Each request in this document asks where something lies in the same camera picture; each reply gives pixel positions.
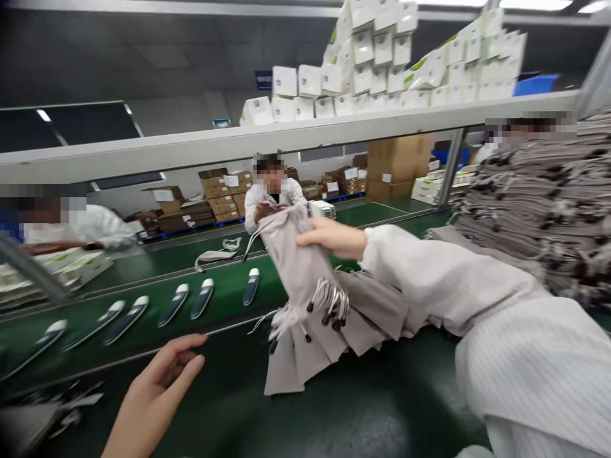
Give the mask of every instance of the white uniform sleeve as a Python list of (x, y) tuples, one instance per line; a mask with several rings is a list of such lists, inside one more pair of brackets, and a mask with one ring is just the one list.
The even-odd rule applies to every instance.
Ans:
[(249, 234), (256, 231), (255, 211), (257, 201), (253, 198), (253, 192), (251, 191), (246, 193), (246, 198), (244, 199), (244, 228)]
[(291, 205), (297, 205), (297, 204), (302, 204), (302, 205), (307, 205), (307, 200), (304, 197), (304, 192), (301, 189), (301, 185), (294, 179), (289, 178), (288, 179), (288, 183), (289, 183), (289, 190), (291, 193)]
[(611, 341), (579, 304), (454, 244), (366, 234), (363, 268), (465, 335), (457, 381), (496, 458), (611, 456)]
[(93, 223), (97, 224), (104, 234), (98, 240), (104, 246), (104, 249), (121, 251), (136, 244), (134, 231), (109, 209), (96, 206), (92, 217), (95, 218)]

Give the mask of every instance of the hand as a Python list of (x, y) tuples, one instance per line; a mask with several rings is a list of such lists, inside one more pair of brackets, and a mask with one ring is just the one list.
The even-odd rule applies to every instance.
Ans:
[(155, 355), (129, 387), (102, 458), (148, 458), (155, 451), (204, 366), (204, 356), (190, 349), (207, 339), (200, 334), (179, 337)]
[(312, 227), (313, 230), (297, 237), (298, 245), (321, 245), (338, 258), (363, 260), (363, 252), (367, 246), (364, 231), (329, 218), (312, 219)]

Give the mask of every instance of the blue crate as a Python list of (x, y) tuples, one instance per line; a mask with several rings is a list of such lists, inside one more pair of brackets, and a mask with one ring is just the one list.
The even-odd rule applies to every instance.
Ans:
[(514, 89), (514, 97), (551, 92), (552, 85), (559, 76), (558, 74), (538, 75), (527, 80), (518, 81)]

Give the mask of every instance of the white shelf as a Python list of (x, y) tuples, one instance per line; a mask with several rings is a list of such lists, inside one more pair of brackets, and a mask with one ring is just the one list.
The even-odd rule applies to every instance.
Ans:
[(0, 155), (0, 183), (79, 183), (572, 110), (579, 91), (285, 124), (203, 130)]

